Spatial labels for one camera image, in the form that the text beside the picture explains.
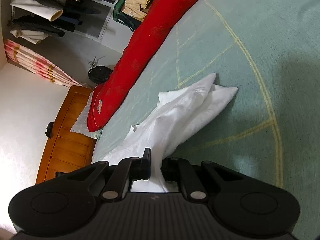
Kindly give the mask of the white long sleeve shirt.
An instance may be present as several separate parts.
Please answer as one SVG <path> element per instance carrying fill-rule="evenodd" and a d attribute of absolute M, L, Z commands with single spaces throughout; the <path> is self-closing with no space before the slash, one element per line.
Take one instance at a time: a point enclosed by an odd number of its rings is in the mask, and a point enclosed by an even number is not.
<path fill-rule="evenodd" d="M 217 117 L 236 95 L 237 87 L 214 84 L 216 75 L 207 75 L 191 86 L 160 92 L 159 102 L 140 124 L 133 125 L 124 141 L 104 156 L 111 165 L 122 159 L 140 157 L 146 148 L 151 150 L 151 176 L 137 180 L 133 191 L 174 192 L 176 187 L 165 182 L 162 160 Z"/>

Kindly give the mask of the wooden headboard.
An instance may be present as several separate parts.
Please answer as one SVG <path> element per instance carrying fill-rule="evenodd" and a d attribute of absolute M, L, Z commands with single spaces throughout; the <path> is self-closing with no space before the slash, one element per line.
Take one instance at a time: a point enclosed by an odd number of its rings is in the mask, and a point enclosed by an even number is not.
<path fill-rule="evenodd" d="M 69 89 L 47 139 L 36 178 L 37 184 L 54 178 L 56 172 L 68 173 L 91 164 L 96 140 L 71 132 L 91 91 L 80 86 Z"/>

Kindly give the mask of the grey checked pillow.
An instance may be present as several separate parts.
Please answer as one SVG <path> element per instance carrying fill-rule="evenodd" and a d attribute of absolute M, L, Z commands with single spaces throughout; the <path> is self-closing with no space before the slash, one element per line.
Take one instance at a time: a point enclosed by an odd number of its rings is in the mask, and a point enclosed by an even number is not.
<path fill-rule="evenodd" d="M 87 127 L 87 118 L 88 118 L 88 113 L 89 113 L 89 109 L 92 101 L 92 95 L 93 95 L 93 91 L 91 91 L 84 109 L 78 116 L 74 125 L 71 127 L 70 132 L 79 133 L 89 138 L 99 140 L 102 134 L 102 129 L 97 130 L 95 132 L 90 132 Z"/>

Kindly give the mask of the black object on headboard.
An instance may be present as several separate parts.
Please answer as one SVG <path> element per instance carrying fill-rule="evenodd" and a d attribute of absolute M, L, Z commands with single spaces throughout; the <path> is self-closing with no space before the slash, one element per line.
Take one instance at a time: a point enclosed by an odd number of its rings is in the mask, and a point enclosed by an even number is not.
<path fill-rule="evenodd" d="M 48 138 L 51 138 L 52 137 L 52 130 L 53 130 L 53 126 L 54 126 L 54 122 L 50 122 L 47 127 L 46 127 L 46 132 L 45 132 L 45 135 L 46 137 Z"/>

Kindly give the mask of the black backpack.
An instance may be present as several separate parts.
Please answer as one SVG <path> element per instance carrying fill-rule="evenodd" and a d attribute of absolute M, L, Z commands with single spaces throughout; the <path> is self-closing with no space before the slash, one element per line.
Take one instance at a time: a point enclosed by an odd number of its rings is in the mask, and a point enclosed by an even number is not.
<path fill-rule="evenodd" d="M 113 70 L 106 66 L 95 66 L 88 71 L 88 78 L 95 84 L 105 83 Z"/>

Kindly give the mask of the pink floral curtain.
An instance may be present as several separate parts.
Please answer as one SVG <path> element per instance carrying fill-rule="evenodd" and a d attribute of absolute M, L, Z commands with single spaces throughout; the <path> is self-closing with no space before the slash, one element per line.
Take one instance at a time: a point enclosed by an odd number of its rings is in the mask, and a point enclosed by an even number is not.
<path fill-rule="evenodd" d="M 8 59 L 51 83 L 66 87 L 82 86 L 58 66 L 29 48 L 12 40 L 5 40 L 4 49 Z"/>

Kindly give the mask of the green checked bed sheet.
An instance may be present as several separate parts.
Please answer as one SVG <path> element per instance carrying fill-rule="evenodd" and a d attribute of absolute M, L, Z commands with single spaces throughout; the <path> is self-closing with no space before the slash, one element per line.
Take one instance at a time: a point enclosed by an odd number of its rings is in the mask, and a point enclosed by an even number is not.
<path fill-rule="evenodd" d="M 102 130 L 107 159 L 158 94 L 210 73 L 237 87 L 228 106 L 174 155 L 211 160 L 299 201 L 298 239 L 319 235 L 319 0 L 199 0 L 173 27 Z"/>

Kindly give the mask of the green storage rack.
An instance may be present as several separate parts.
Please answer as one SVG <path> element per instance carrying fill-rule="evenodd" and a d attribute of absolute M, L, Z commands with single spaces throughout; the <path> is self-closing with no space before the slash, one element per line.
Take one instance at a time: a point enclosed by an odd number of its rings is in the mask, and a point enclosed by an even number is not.
<path fill-rule="evenodd" d="M 122 12 L 122 7 L 124 6 L 124 0 L 118 0 L 118 2 L 113 7 L 113 20 L 129 27 L 129 29 L 134 32 L 141 24 L 141 22 L 130 15 Z"/>

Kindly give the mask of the beige folded cloth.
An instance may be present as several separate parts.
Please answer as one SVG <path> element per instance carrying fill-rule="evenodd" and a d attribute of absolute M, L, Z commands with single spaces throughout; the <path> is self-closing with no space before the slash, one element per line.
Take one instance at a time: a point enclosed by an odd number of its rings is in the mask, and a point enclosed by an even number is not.
<path fill-rule="evenodd" d="M 121 11 L 140 22 L 143 22 L 147 15 L 144 10 L 148 7 L 150 2 L 151 0 L 125 0 Z"/>

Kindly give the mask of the red rolled quilt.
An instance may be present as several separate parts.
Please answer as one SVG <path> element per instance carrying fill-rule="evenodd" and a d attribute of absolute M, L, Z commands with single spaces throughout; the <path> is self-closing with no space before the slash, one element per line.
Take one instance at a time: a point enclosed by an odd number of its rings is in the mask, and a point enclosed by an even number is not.
<path fill-rule="evenodd" d="M 90 132 L 98 131 L 107 124 L 173 26 L 197 1 L 153 1 L 144 21 L 133 32 L 110 78 L 93 90 L 87 115 Z"/>

